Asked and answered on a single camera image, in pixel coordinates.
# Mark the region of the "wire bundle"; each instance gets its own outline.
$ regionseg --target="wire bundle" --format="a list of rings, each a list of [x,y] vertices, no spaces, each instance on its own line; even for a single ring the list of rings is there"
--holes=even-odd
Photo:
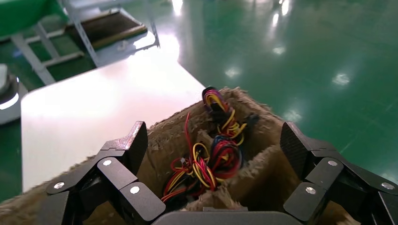
[[[242,131],[247,123],[240,125],[235,119],[235,109],[225,102],[221,94],[213,87],[206,88],[202,92],[205,108],[212,115],[217,124],[219,134],[224,134],[241,145],[244,140]]]
[[[188,155],[173,160],[170,165],[174,173],[163,189],[162,201],[165,203],[183,195],[198,196],[206,189],[215,191],[221,182],[235,175],[243,164],[238,145],[244,140],[242,131],[247,124],[240,125],[235,120],[235,109],[222,99],[216,89],[205,89],[203,102],[217,124],[217,135],[210,151],[203,143],[192,145],[188,133],[188,113],[184,132],[190,151]]]

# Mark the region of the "metal screw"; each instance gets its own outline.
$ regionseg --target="metal screw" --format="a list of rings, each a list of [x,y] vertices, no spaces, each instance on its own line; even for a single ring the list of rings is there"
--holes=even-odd
[[[337,163],[335,161],[329,161],[328,163],[329,163],[329,165],[332,165],[332,166],[336,166],[337,165]]]
[[[54,185],[54,188],[55,189],[60,189],[62,186],[64,186],[65,185],[65,183],[64,182],[59,182],[59,183],[56,183],[55,185]]]
[[[312,187],[307,187],[306,188],[306,192],[308,192],[308,193],[310,193],[312,195],[314,195],[316,193],[315,189],[313,189]]]
[[[112,163],[111,160],[106,160],[106,161],[103,163],[103,165],[107,166],[107,165],[110,165],[111,163]]]
[[[132,194],[136,194],[136,193],[138,193],[138,191],[139,191],[139,187],[137,187],[137,186],[134,186],[130,189],[130,193],[132,193]]]
[[[394,186],[392,184],[389,184],[389,183],[386,183],[386,182],[382,183],[382,186],[384,188],[388,189],[388,190],[394,189]]]

